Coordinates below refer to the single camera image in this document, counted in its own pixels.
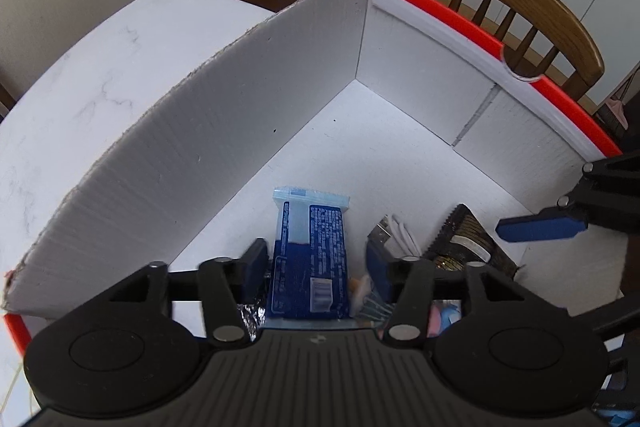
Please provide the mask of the wooden chair at right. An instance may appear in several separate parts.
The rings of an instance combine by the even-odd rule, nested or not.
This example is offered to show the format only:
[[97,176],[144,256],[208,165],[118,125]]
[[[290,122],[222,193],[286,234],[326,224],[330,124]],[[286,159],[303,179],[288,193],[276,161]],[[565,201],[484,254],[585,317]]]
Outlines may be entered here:
[[[450,0],[448,8],[459,12],[462,1]],[[605,64],[596,43],[561,0],[482,0],[472,18],[475,26],[483,25],[493,1],[508,8],[494,32],[499,42],[504,41],[518,16],[529,22],[529,30],[518,46],[508,46],[502,52],[511,72],[533,79],[547,74],[554,60],[562,56],[573,67],[573,72],[562,83],[561,89],[574,101],[602,78]]]

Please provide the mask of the red cardboard box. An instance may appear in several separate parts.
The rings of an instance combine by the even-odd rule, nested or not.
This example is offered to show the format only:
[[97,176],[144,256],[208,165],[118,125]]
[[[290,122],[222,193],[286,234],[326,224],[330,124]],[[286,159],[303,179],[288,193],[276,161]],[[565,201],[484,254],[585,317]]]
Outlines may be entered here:
[[1,361],[151,261],[232,255],[270,192],[352,200],[420,241],[465,202],[537,210],[617,145],[560,88],[436,0],[134,0],[65,52],[1,126]]

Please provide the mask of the black dark snack packet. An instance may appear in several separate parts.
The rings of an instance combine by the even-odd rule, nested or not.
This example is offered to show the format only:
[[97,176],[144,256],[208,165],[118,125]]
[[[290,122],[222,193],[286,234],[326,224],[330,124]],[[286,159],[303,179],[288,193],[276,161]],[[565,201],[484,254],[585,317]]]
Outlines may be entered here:
[[511,280],[520,269],[464,204],[449,213],[423,257],[447,271],[460,271],[470,262],[480,262]]

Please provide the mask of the cotton swabs bag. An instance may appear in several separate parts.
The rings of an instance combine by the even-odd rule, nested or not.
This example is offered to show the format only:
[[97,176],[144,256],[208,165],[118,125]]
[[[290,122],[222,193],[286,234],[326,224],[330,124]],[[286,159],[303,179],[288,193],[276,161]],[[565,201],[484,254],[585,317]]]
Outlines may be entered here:
[[393,314],[394,305],[386,303],[376,291],[371,277],[351,277],[348,281],[350,316],[360,327],[384,329]]

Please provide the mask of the blue wet wipe packet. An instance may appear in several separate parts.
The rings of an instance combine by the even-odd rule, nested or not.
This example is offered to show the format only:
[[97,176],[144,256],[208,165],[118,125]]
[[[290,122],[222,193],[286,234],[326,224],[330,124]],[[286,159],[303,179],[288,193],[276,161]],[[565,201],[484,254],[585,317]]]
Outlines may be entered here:
[[344,212],[349,198],[277,187],[279,209],[267,298],[270,319],[343,320],[350,315]]

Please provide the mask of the pink pig toy figure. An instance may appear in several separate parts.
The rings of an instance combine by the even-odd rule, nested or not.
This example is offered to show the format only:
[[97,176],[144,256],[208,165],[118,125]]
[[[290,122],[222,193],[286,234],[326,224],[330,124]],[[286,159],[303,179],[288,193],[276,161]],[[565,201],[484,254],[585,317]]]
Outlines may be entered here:
[[435,300],[431,305],[427,336],[433,338],[442,335],[443,331],[459,321],[461,317],[460,300]]

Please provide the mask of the black beads bag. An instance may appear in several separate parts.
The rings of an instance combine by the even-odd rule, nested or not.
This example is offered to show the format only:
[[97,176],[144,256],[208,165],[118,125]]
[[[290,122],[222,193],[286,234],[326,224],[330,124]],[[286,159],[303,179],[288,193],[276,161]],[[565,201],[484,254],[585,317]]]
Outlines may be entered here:
[[254,303],[237,305],[250,341],[255,341],[266,321],[267,298],[259,297]]

